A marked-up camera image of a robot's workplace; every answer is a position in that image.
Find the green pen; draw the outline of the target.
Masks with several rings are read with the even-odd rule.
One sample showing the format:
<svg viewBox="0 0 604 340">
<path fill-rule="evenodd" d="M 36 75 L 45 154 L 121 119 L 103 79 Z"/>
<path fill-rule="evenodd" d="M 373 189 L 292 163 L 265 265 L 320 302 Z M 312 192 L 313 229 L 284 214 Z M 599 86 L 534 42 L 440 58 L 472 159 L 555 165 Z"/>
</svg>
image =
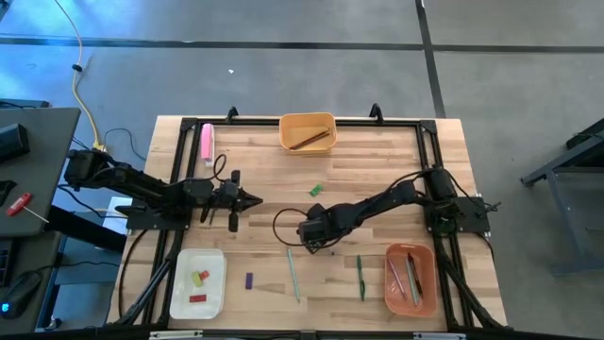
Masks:
<svg viewBox="0 0 604 340">
<path fill-rule="evenodd" d="M 365 281 L 364 281 L 363 271 L 362 271 L 361 255 L 357 255 L 357 257 L 356 257 L 356 268 L 357 268 L 358 280 L 359 280 L 360 299 L 361 299 L 361 301 L 365 301 L 366 287 L 365 287 Z"/>
</svg>

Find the pink and white stapler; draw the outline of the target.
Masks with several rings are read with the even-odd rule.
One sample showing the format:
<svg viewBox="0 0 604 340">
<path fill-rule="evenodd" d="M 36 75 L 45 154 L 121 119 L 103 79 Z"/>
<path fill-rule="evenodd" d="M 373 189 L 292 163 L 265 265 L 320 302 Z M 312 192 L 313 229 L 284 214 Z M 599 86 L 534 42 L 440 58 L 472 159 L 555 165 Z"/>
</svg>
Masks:
<svg viewBox="0 0 604 340">
<path fill-rule="evenodd" d="M 200 157 L 207 167 L 214 165 L 215 142 L 213 124 L 206 123 L 202 126 L 200 134 Z"/>
</svg>

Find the red-handled screwdriver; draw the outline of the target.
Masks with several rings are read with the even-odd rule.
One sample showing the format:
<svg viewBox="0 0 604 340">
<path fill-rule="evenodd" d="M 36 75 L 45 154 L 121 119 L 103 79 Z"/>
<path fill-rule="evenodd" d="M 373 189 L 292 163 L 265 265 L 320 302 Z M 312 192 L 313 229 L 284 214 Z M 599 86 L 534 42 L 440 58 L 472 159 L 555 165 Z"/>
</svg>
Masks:
<svg viewBox="0 0 604 340">
<path fill-rule="evenodd" d="M 31 213 L 33 216 L 37 217 L 41 221 L 48 223 L 48 220 L 41 215 L 37 214 L 30 210 L 27 205 L 31 202 L 33 195 L 31 193 L 24 193 L 20 197 L 18 197 L 7 209 L 7 216 L 15 216 L 21 211 L 26 211 Z"/>
</svg>

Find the white plastic bin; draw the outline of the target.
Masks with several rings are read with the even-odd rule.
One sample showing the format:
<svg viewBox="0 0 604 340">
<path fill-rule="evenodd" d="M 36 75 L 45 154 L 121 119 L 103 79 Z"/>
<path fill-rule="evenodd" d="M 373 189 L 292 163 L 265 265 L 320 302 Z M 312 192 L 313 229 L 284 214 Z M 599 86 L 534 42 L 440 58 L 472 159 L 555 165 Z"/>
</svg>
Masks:
<svg viewBox="0 0 604 340">
<path fill-rule="evenodd" d="M 201 287 L 195 287 L 192 272 L 207 270 L 210 276 Z M 227 259 L 217 248 L 188 248 L 181 250 L 176 262 L 170 316 L 179 320 L 207 320 L 222 312 L 227 277 Z M 206 295 L 206 302 L 190 303 L 189 296 Z"/>
</svg>

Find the teal pen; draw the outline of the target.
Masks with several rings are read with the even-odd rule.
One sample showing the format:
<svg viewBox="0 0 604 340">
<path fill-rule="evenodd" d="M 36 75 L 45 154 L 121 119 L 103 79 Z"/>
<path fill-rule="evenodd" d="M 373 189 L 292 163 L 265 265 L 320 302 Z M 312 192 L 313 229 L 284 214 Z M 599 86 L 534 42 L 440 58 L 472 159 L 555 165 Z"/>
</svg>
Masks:
<svg viewBox="0 0 604 340">
<path fill-rule="evenodd" d="M 415 307 L 418 307 L 419 306 L 419 291 L 418 291 L 416 283 L 415 283 L 415 276 L 412 271 L 411 260 L 409 257 L 406 258 L 406 269 L 407 269 L 407 274 L 409 277 L 409 284 L 410 284 L 410 288 L 411 288 L 411 296 L 412 296 L 413 304 Z"/>
</svg>

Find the small black desk item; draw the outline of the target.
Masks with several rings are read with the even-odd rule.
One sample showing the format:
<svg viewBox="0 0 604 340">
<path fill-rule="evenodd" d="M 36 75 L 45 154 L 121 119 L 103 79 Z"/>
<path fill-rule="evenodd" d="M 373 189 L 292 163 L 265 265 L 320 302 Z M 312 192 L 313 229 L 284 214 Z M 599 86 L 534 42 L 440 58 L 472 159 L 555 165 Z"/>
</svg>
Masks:
<svg viewBox="0 0 604 340">
<path fill-rule="evenodd" d="M 17 185 L 13 180 L 0 180 L 0 207 L 2 207 L 8 198 L 12 189 Z"/>
</svg>

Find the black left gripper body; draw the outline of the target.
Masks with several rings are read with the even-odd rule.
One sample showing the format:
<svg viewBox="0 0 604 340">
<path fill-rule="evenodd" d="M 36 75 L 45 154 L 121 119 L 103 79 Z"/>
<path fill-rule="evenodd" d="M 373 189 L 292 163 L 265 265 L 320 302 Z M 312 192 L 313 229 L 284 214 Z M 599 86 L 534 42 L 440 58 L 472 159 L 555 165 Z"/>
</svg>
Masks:
<svg viewBox="0 0 604 340">
<path fill-rule="evenodd" d="M 231 181 L 231 182 L 237 183 L 238 187 L 239 187 L 239 190 L 240 190 L 241 172 L 239 170 L 233 170 L 231 172 L 230 178 L 225 179 L 224 181 Z M 238 199 L 237 199 L 237 201 L 234 204 L 230 205 L 230 206 L 221 205 L 218 202 L 218 193 L 219 193 L 219 188 L 218 188 L 218 192 L 217 192 L 216 197 L 215 197 L 215 201 L 214 201 L 213 207 L 214 207 L 214 209 L 226 209 L 226 210 L 229 210 L 228 230 L 230 232 L 237 232 L 238 228 L 239 228 L 239 216 L 238 216 L 239 201 L 240 201 L 239 192 L 238 192 Z"/>
</svg>

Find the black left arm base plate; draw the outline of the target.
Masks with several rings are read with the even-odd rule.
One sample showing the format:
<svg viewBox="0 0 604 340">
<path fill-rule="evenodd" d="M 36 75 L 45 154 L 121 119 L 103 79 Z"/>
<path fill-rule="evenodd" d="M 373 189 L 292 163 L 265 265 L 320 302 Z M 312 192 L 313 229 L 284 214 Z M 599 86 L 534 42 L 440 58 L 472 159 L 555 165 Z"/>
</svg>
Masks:
<svg viewBox="0 0 604 340">
<path fill-rule="evenodd" d="M 129 230 L 186 230 L 193 211 L 192 208 L 155 209 L 139 199 L 118 205 L 115 210 L 127 217 Z"/>
</svg>

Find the golden brown pencil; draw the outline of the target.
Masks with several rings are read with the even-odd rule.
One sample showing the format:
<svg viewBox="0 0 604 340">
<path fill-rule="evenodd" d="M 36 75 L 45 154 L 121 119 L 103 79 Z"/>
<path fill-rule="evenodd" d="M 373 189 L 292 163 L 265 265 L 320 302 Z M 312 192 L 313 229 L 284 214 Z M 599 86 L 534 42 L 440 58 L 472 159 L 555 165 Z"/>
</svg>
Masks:
<svg viewBox="0 0 604 340">
<path fill-rule="evenodd" d="M 318 141 L 318 140 L 320 140 L 322 138 L 327 137 L 328 135 L 329 135 L 329 130 L 321 131 L 321 132 L 319 132 L 319 133 L 317 133 L 315 135 L 312 135 L 309 138 L 307 138 L 307 139 L 305 139 L 305 140 L 303 140 L 303 141 L 301 141 L 301 142 L 293 145 L 292 149 L 298 149 L 298 148 L 301 148 L 303 146 L 312 144 L 312 143 L 314 143 L 314 142 L 316 142 L 316 141 Z"/>
</svg>

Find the grey metal bracket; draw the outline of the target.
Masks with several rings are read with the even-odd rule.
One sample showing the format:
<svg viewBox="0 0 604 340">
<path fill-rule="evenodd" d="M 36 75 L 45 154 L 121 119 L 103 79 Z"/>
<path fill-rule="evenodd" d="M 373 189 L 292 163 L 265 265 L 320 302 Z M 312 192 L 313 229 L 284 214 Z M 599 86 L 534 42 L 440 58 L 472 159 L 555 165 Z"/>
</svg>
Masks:
<svg viewBox="0 0 604 340">
<path fill-rule="evenodd" d="M 464 333 L 417 331 L 412 335 L 412 339 L 413 340 L 467 340 L 467 337 Z"/>
<path fill-rule="evenodd" d="M 195 340 L 203 337 L 201 330 L 151 331 L 148 340 Z"/>
</svg>

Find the orange plastic bin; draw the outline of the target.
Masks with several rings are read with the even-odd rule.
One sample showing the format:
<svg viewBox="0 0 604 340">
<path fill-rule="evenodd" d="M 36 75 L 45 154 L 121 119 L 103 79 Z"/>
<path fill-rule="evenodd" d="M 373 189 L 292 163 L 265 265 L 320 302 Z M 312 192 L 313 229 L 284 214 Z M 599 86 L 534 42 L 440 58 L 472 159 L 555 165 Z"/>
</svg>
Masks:
<svg viewBox="0 0 604 340">
<path fill-rule="evenodd" d="M 408 253 L 415 261 L 419 280 L 421 282 L 423 297 L 419 298 L 419 306 L 415 307 L 411 296 L 409 277 L 406 269 L 406 258 Z M 401 296 L 393 273 L 386 261 L 390 257 L 394 262 L 399 277 L 407 293 L 407 299 Z M 436 267 L 433 252 L 423 245 L 414 244 L 392 244 L 388 246 L 385 253 L 384 273 L 384 301 L 388 309 L 395 315 L 411 317 L 432 317 L 437 307 L 437 282 Z"/>
</svg>

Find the pink pen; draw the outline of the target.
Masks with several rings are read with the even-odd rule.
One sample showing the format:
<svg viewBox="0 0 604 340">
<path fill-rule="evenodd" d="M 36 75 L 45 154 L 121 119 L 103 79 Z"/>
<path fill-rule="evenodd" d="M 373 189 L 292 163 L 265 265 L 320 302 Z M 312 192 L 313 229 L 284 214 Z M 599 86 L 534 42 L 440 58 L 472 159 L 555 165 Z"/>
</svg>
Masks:
<svg viewBox="0 0 604 340">
<path fill-rule="evenodd" d="M 408 297 L 407 297 L 407 293 L 406 293 L 405 288 L 404 288 L 404 286 L 403 286 L 403 283 L 402 283 L 402 281 L 401 281 L 401 279 L 400 279 L 400 277 L 399 277 L 399 274 L 398 274 L 398 272 L 397 272 L 397 270 L 396 270 L 396 267 L 395 267 L 395 265 L 394 265 L 394 262 L 392 261 L 392 259 L 391 259 L 390 257 L 387 257 L 387 258 L 386 258 L 386 261 L 387 261 L 387 263 L 388 263 L 388 265 L 389 265 L 389 267 L 390 267 L 390 269 L 391 269 L 391 271 L 392 271 L 392 273 L 393 273 L 393 276 L 394 276 L 394 279 L 395 279 L 395 281 L 396 281 L 396 284 L 397 284 L 397 286 L 398 286 L 398 288 L 399 288 L 399 290 L 400 290 L 400 292 L 401 292 L 401 296 L 402 296 L 404 299 L 407 299 L 407 298 L 408 298 Z"/>
</svg>

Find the black computer mouse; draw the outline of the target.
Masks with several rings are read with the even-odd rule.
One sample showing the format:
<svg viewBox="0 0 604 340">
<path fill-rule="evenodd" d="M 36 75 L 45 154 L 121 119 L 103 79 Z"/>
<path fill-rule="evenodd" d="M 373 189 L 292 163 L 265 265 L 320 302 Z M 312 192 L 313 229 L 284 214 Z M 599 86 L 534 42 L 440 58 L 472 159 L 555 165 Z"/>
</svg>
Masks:
<svg viewBox="0 0 604 340">
<path fill-rule="evenodd" d="M 27 271 L 19 275 L 0 297 L 0 316 L 15 319 L 23 314 L 42 282 L 39 271 Z"/>
</svg>

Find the dark red-tipped pen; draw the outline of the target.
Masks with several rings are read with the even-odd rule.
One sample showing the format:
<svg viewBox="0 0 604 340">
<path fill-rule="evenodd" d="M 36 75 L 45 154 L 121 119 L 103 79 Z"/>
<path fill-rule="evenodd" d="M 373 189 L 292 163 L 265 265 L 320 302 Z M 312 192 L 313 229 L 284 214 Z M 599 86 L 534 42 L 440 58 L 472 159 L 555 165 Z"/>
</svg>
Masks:
<svg viewBox="0 0 604 340">
<path fill-rule="evenodd" d="M 419 275 L 417 273 L 417 269 L 415 266 L 415 261 L 414 258 L 412 257 L 412 255 L 410 253 L 408 253 L 407 255 L 407 259 L 409 261 L 409 267 L 411 269 L 411 276 L 415 285 L 415 290 L 417 292 L 417 296 L 419 298 L 423 297 L 423 290 L 422 290 L 422 286 L 421 286 L 421 282 L 419 280 Z"/>
</svg>

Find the pale silver-green pencil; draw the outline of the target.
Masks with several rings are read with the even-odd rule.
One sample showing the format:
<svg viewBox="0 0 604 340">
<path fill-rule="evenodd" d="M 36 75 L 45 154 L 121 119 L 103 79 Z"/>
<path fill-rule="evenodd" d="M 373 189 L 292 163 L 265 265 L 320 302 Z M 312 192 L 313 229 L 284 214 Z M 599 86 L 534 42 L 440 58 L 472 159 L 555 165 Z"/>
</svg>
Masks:
<svg viewBox="0 0 604 340">
<path fill-rule="evenodd" d="M 292 275 L 293 288 L 294 288 L 294 296 L 296 298 L 297 303 L 300 303 L 301 302 L 301 296 L 300 296 L 298 280 L 297 280 L 297 276 L 296 276 L 296 272 L 295 272 L 294 255 L 293 255 L 292 250 L 290 248 L 287 248 L 287 259 L 288 259 L 288 264 L 289 264 L 291 275 Z"/>
</svg>

